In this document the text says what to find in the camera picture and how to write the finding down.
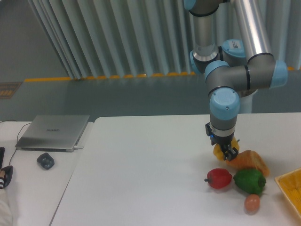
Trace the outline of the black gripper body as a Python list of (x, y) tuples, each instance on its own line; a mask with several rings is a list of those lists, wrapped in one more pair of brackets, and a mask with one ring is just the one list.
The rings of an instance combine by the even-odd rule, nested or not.
[(218, 144), (222, 151), (227, 151), (231, 147), (235, 127), (228, 130), (219, 130), (209, 122), (205, 125), (205, 129), (206, 135), (210, 138), (212, 145)]

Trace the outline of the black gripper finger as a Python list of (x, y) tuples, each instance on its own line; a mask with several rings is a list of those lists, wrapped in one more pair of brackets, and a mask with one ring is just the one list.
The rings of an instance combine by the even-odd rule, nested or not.
[(221, 151), (223, 153), (223, 159), (228, 160), (228, 161), (232, 161), (238, 155), (238, 149), (235, 147), (232, 147), (231, 144), (221, 145)]

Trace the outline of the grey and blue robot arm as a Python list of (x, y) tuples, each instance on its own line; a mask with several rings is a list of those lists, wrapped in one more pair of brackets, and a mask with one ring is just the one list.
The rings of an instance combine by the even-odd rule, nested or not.
[(205, 76), (210, 99), (210, 121), (206, 134), (218, 144), (225, 160), (233, 160), (238, 150), (231, 145), (240, 93), (284, 86), (288, 79), (286, 63), (271, 53), (258, 1), (233, 0), (241, 34), (240, 40), (215, 42), (214, 15), (220, 0), (186, 0), (184, 7), (193, 16), (195, 44), (191, 66)]

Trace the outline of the person's right hand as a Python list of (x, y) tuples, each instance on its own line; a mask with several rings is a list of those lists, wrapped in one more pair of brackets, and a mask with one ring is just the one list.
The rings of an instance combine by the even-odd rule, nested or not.
[(6, 174), (5, 171), (1, 170), (0, 171), (0, 178), (4, 179), (5, 178), (5, 174)]

